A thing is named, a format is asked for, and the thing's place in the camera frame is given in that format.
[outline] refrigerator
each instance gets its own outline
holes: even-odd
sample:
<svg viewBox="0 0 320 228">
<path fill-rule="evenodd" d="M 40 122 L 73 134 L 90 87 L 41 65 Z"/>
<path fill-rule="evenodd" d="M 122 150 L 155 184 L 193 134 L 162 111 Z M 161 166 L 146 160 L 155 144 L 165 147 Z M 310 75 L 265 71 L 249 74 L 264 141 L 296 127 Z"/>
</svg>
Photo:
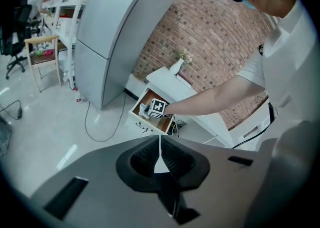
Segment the refrigerator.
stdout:
<svg viewBox="0 0 320 228">
<path fill-rule="evenodd" d="M 175 0 L 89 0 L 76 35 L 75 83 L 97 109 L 123 92 L 157 23 Z"/>
</svg>

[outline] white chair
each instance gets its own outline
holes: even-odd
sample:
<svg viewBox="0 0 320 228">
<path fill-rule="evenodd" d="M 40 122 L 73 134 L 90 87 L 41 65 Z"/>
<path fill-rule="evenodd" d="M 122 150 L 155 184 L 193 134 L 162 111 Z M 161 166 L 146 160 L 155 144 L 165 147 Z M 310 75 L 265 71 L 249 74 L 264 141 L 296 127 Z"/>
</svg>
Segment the white chair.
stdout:
<svg viewBox="0 0 320 228">
<path fill-rule="evenodd" d="M 59 60 L 58 60 L 58 37 L 59 36 L 48 36 L 48 37 L 37 37 L 37 38 L 29 38 L 29 39 L 25 39 L 25 48 L 26 48 L 26 56 L 28 59 L 28 63 L 29 63 L 29 67 L 31 70 L 31 74 L 33 76 L 34 82 L 36 84 L 36 86 L 39 89 L 39 93 L 41 93 L 41 90 L 39 88 L 39 85 L 37 83 L 35 74 L 34 74 L 34 69 L 38 68 L 39 73 L 40 73 L 40 67 L 45 66 L 45 65 L 50 65 L 50 64 L 55 64 L 56 66 L 56 72 L 58 75 L 58 80 L 59 80 L 59 84 L 61 85 L 61 80 L 60 80 L 60 72 L 59 72 Z M 50 42 L 54 40 L 54 50 L 53 53 L 51 55 L 41 55 L 38 56 L 35 53 L 33 54 L 32 58 L 30 57 L 30 52 L 29 52 L 29 44 L 41 44 L 44 42 Z"/>
</svg>

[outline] person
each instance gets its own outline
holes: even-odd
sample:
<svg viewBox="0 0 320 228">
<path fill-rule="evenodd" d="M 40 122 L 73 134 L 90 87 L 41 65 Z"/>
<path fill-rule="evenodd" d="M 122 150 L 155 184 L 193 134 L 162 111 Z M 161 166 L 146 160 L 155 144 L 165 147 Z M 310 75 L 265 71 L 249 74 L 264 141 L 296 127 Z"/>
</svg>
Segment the person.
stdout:
<svg viewBox="0 0 320 228">
<path fill-rule="evenodd" d="M 258 11 L 282 18 L 264 44 L 228 81 L 166 106 L 164 114 L 207 115 L 266 90 L 279 112 L 260 138 L 279 138 L 301 121 L 319 117 L 319 44 L 300 0 L 245 0 Z"/>
<path fill-rule="evenodd" d="M 50 14 L 50 12 L 46 11 L 45 9 L 42 8 L 42 4 L 44 2 L 47 2 L 49 0 L 32 0 L 30 2 L 30 5 L 32 5 L 32 10 L 31 13 L 29 15 L 29 18 L 31 20 L 35 20 L 38 18 L 39 13 L 40 14 Z"/>
</svg>

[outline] white floor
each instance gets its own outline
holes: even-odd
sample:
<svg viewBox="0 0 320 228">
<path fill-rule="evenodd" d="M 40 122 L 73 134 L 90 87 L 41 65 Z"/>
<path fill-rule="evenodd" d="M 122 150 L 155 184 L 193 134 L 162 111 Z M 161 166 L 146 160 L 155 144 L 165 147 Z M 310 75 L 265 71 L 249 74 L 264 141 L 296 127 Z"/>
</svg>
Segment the white floor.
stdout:
<svg viewBox="0 0 320 228">
<path fill-rule="evenodd" d="M 0 114 L 13 127 L 8 153 L 0 158 L 13 186 L 27 196 L 49 177 L 84 154 L 103 147 L 140 137 L 126 131 L 125 121 L 135 100 L 126 95 L 124 113 L 114 137 L 107 142 L 91 140 L 85 131 L 88 102 L 76 102 L 75 92 L 66 85 L 59 86 L 53 66 L 41 69 L 37 81 L 43 91 L 39 93 L 30 75 L 17 66 L 5 79 L 10 57 L 0 57 L 0 103 L 7 106 L 21 100 L 21 120 L 13 120 L 4 111 Z M 97 140 L 111 136 L 121 115 L 124 93 L 110 102 L 102 111 L 90 106 L 87 117 L 88 132 Z M 16 116 L 18 104 L 8 111 Z"/>
</svg>

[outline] white vase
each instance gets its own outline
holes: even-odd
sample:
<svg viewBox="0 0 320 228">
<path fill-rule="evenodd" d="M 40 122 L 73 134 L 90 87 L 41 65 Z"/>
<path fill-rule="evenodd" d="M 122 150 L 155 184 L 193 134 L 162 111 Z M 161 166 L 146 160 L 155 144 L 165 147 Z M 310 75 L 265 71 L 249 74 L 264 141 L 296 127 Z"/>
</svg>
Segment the white vase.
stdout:
<svg viewBox="0 0 320 228">
<path fill-rule="evenodd" d="M 180 58 L 176 63 L 174 63 L 171 66 L 171 68 L 169 69 L 170 73 L 172 73 L 174 75 L 177 74 L 179 72 L 180 67 L 181 67 L 183 62 L 184 62 L 184 60 Z"/>
</svg>

